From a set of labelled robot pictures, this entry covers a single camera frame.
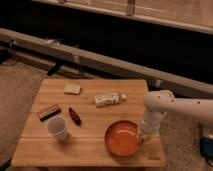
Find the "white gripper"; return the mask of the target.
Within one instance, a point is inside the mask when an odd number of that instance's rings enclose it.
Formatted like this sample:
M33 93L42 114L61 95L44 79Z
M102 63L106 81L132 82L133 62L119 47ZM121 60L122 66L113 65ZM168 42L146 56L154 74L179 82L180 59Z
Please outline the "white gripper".
M165 112L146 110L139 122L141 131L138 133L138 143L144 143L145 134L154 135L159 132L162 119L166 116Z

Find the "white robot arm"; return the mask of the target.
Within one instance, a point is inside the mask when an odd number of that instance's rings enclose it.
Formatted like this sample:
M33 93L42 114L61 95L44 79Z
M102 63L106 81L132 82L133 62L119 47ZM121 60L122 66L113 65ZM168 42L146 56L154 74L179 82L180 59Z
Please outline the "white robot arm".
M159 133L167 114L191 117L213 129L213 100L176 98L170 90L150 91L143 97L145 110L139 121L140 141L145 143Z

